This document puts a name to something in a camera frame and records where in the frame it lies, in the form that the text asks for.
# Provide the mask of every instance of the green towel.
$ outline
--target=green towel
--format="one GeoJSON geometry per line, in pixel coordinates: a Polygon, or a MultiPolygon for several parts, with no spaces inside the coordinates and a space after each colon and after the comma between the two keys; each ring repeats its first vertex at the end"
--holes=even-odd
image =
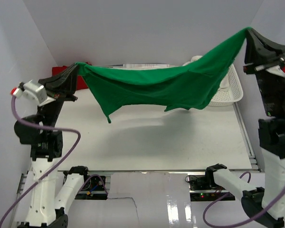
{"type": "Polygon", "coordinates": [[[76,63],[80,65],[78,74],[85,80],[109,123],[109,115],[124,105],[164,105],[165,111],[203,109],[210,103],[239,53],[247,29],[186,66],[123,70],[76,63]]]}

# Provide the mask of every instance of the red cloth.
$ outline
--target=red cloth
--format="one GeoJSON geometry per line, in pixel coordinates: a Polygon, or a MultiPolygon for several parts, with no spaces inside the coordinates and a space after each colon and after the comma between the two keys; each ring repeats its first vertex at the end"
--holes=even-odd
{"type": "MultiPolygon", "coordinates": [[[[67,69],[67,66],[55,66],[52,68],[52,76],[55,76],[57,74],[59,74],[60,72],[64,71],[65,69],[67,69]]],[[[83,80],[83,78],[78,75],[77,76],[77,86],[76,86],[76,90],[80,90],[80,89],[87,89],[87,85],[85,83],[85,81],[83,80]]]]}

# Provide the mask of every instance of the white basket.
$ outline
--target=white basket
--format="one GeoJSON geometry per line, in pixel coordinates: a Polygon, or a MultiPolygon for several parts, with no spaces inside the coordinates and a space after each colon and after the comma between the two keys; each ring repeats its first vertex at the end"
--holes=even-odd
{"type": "MultiPolygon", "coordinates": [[[[192,57],[191,62],[194,62],[201,57],[202,56],[194,56],[192,57]]],[[[243,98],[243,89],[233,64],[229,67],[225,77],[229,77],[229,88],[226,91],[218,90],[210,101],[209,106],[228,106],[243,98]]]]}

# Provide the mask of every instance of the wall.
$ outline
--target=wall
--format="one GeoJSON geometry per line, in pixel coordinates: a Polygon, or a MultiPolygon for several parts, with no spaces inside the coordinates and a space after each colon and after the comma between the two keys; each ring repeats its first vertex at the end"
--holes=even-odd
{"type": "MultiPolygon", "coordinates": [[[[0,218],[16,199],[21,173],[29,165],[29,147],[14,134],[11,89],[21,81],[48,77],[56,63],[22,0],[0,0],[0,218]]],[[[20,115],[35,105],[17,102],[20,115]]],[[[9,227],[10,217],[4,223],[9,227]]]]}
{"type": "MultiPolygon", "coordinates": [[[[266,38],[285,44],[285,0],[264,0],[251,26],[266,38]]],[[[256,77],[253,75],[247,76],[242,70],[245,48],[243,47],[235,61],[235,67],[244,90],[244,97],[239,102],[239,108],[259,166],[264,170],[265,166],[261,148],[259,147],[257,127],[258,119],[267,117],[262,106],[256,77]]]]}
{"type": "Polygon", "coordinates": [[[262,1],[24,0],[59,65],[180,65],[249,26],[262,1]]]}

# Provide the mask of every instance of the table surface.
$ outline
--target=table surface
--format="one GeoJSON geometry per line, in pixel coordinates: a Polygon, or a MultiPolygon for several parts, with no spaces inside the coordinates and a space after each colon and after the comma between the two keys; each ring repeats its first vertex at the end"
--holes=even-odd
{"type": "MultiPolygon", "coordinates": [[[[84,165],[91,171],[188,171],[222,163],[250,169],[247,149],[233,106],[164,112],[164,106],[129,105],[105,115],[90,90],[65,102],[56,126],[81,132],[60,171],[84,165]]],[[[63,154],[76,140],[63,133],[63,154]]]]}

